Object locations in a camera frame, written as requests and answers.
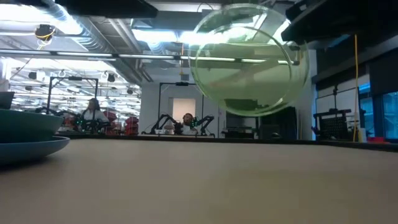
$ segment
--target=table surface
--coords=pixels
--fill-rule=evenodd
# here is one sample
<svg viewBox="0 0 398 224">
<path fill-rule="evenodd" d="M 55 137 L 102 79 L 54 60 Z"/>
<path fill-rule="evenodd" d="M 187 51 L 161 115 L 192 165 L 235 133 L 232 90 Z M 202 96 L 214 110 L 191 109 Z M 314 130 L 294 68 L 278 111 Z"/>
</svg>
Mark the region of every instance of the table surface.
<svg viewBox="0 0 398 224">
<path fill-rule="evenodd" d="M 398 154 L 331 146 L 72 140 L 0 170 L 1 223 L 393 223 Z"/>
</svg>

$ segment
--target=ceiling duct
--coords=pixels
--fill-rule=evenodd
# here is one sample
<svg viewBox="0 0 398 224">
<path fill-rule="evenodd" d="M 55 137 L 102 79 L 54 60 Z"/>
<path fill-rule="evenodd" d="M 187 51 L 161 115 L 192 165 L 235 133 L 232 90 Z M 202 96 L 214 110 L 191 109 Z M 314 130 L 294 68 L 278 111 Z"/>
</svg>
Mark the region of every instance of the ceiling duct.
<svg viewBox="0 0 398 224">
<path fill-rule="evenodd" d="M 115 52 L 113 46 L 108 43 L 88 18 L 75 20 L 62 6 L 55 4 L 52 0 L 43 0 L 43 2 L 49 5 L 48 8 L 42 9 L 43 13 L 50 14 L 56 20 L 64 22 L 68 26 L 78 26 L 77 28 L 81 29 L 81 34 L 79 35 L 84 36 L 84 38 L 78 38 L 79 35 L 77 35 L 73 40 L 84 48 L 90 52 Z M 126 65 L 126 63 L 120 60 L 106 63 L 119 70 L 126 81 L 130 83 L 140 83 L 142 81 L 142 77 L 135 71 L 135 68 Z"/>
</svg>

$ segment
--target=teal bowl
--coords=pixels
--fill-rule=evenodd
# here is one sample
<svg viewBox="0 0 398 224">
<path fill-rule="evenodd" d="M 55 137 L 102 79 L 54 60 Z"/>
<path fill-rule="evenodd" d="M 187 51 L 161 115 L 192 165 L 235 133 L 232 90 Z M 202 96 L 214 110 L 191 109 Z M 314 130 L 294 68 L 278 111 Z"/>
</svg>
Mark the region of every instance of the teal bowl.
<svg viewBox="0 0 398 224">
<path fill-rule="evenodd" d="M 62 122 L 58 116 L 0 109 L 0 143 L 49 141 Z"/>
</svg>

